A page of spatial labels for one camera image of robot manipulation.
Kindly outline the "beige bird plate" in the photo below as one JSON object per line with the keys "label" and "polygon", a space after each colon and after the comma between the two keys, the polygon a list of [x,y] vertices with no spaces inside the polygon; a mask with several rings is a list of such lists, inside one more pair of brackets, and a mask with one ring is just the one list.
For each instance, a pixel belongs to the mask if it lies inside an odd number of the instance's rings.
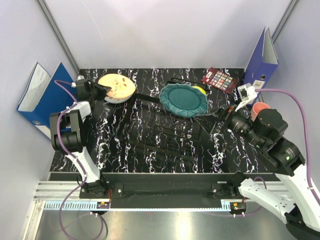
{"label": "beige bird plate", "polygon": [[112,90],[110,90],[106,96],[114,98],[125,98],[133,95],[136,91],[136,86],[133,81],[121,74],[106,74],[98,80],[98,84],[112,87]]}

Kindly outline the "pink plastic cup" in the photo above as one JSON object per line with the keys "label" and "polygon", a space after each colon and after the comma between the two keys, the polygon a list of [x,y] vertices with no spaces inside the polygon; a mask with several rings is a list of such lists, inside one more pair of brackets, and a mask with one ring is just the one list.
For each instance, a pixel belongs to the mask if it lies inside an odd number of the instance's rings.
{"label": "pink plastic cup", "polygon": [[254,121],[260,111],[265,110],[265,109],[270,109],[270,106],[264,102],[256,102],[251,109],[251,120]]}

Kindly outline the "teal scalloped plate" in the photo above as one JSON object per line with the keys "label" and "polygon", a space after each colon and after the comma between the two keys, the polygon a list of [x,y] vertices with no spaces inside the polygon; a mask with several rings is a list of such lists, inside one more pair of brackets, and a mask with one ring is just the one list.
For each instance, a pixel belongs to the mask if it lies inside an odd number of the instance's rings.
{"label": "teal scalloped plate", "polygon": [[168,84],[159,93],[159,101],[171,113],[185,118],[204,115],[209,110],[206,94],[188,84]]}

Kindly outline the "black wire dish rack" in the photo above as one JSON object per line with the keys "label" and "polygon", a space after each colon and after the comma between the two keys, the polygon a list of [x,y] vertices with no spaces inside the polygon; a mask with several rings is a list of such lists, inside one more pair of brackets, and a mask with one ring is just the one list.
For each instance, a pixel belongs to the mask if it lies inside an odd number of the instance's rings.
{"label": "black wire dish rack", "polygon": [[143,150],[189,159],[201,145],[204,122],[166,110],[158,97],[134,93],[119,124],[118,139]]}

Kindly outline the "white watermelon plate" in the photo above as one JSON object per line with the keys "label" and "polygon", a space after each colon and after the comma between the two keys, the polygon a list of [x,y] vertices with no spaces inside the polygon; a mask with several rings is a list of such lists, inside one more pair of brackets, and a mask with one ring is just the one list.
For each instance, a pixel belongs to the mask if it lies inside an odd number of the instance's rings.
{"label": "white watermelon plate", "polygon": [[106,95],[104,100],[110,104],[120,104],[128,101],[133,95],[129,95],[127,97],[122,97],[122,98],[116,98],[116,97],[111,97]]}

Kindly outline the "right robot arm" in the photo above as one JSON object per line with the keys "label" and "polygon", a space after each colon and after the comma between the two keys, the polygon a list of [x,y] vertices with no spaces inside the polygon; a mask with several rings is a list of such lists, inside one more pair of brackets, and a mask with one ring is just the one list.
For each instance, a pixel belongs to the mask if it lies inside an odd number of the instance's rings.
{"label": "right robot arm", "polygon": [[276,109],[263,109],[251,120],[249,112],[232,105],[197,116],[196,120],[209,135],[231,130],[253,145],[257,158],[283,183],[292,199],[276,195],[241,172],[222,185],[221,193],[258,203],[298,240],[320,238],[320,204],[308,185],[306,160],[298,147],[284,138],[288,124]]}

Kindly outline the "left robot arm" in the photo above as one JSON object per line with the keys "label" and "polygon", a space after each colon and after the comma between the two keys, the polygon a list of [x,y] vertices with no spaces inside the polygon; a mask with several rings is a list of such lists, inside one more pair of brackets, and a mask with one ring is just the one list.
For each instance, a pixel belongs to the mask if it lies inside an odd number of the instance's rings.
{"label": "left robot arm", "polygon": [[71,96],[73,103],[61,112],[50,114],[52,147],[70,160],[80,173],[80,190],[89,197],[103,198],[108,193],[108,184],[88,152],[85,121],[92,114],[92,104],[103,101],[112,88],[88,79],[73,83],[55,80],[54,83]]}

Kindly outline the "yellow bowl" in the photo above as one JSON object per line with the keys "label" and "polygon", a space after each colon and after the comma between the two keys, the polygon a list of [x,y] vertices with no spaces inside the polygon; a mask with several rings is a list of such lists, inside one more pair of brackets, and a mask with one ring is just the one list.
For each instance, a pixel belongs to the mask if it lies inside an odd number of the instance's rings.
{"label": "yellow bowl", "polygon": [[194,86],[192,86],[194,89],[197,89],[197,90],[199,90],[202,94],[204,94],[204,95],[206,95],[207,93],[206,93],[206,91],[203,89],[203,88],[201,88],[200,86],[196,86],[196,85],[194,85]]}

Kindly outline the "dark red card booklet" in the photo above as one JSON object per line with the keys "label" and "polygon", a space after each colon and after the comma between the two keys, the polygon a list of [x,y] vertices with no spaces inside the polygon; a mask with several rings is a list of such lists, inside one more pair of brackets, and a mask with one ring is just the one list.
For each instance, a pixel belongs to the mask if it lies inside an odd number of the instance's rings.
{"label": "dark red card booklet", "polygon": [[207,70],[207,73],[201,81],[204,84],[212,86],[226,94],[231,94],[239,82],[237,78],[231,77],[227,73],[213,67]]}

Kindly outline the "blue binder left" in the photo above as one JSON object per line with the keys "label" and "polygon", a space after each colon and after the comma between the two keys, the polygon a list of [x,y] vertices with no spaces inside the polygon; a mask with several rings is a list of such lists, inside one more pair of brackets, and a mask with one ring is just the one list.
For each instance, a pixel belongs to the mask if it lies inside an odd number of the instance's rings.
{"label": "blue binder left", "polygon": [[71,87],[72,83],[73,79],[62,63],[53,75],[49,75],[36,63],[16,110],[50,138],[50,115],[73,104],[72,97],[67,93],[69,91],[72,95],[76,94],[76,89]]}

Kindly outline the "purple binder right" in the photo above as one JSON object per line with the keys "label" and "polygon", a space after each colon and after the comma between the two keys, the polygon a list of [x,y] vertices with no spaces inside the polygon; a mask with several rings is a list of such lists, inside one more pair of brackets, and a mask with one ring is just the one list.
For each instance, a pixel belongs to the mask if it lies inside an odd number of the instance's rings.
{"label": "purple binder right", "polygon": [[245,69],[244,84],[262,89],[279,65],[270,29],[264,28]]}

